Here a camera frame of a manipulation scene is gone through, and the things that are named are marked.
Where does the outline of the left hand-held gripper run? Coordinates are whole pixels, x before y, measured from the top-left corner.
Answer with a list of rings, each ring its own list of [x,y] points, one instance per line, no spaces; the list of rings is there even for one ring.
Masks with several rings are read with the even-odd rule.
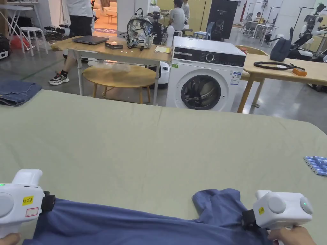
[[[18,233],[21,224],[51,212],[56,197],[39,186],[40,169],[21,169],[11,183],[0,184],[0,237]]]

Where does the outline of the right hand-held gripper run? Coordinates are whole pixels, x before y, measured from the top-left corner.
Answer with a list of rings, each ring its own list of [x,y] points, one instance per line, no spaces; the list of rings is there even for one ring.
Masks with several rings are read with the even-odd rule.
[[[301,193],[258,190],[253,208],[242,213],[245,230],[277,230],[301,226],[312,220],[313,207]]]

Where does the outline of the person's right hand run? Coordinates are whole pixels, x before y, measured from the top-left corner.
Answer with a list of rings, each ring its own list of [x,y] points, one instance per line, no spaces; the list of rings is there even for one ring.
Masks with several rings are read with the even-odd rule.
[[[278,245],[277,241],[282,242],[284,245],[315,245],[313,238],[308,230],[302,226],[295,226],[292,229],[275,229],[271,230],[268,239]]]

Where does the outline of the person's left hand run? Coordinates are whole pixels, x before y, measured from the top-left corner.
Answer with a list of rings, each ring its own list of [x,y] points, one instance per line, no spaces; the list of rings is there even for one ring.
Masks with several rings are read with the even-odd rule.
[[[5,237],[0,238],[0,245],[17,245],[20,240],[20,233],[10,233]]]

